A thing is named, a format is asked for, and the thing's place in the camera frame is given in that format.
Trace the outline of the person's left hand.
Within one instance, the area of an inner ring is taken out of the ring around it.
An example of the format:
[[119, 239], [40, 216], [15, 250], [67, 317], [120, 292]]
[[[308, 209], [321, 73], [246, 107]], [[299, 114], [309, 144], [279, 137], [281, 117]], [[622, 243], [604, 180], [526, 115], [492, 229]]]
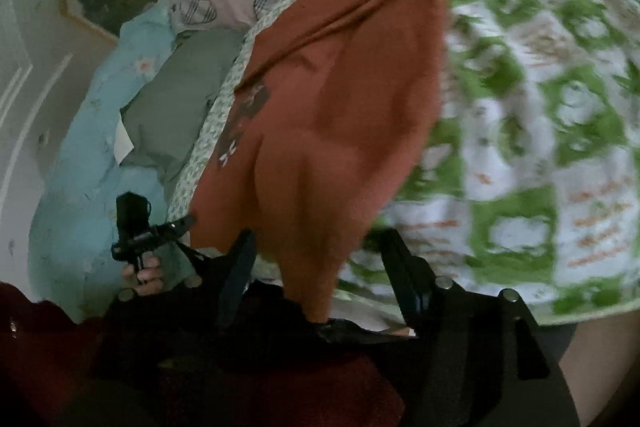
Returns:
[[132, 289], [139, 296], [161, 293], [164, 289], [163, 276], [160, 258], [151, 253], [143, 255], [141, 269], [136, 270], [133, 265], [125, 265], [122, 268], [124, 287]]

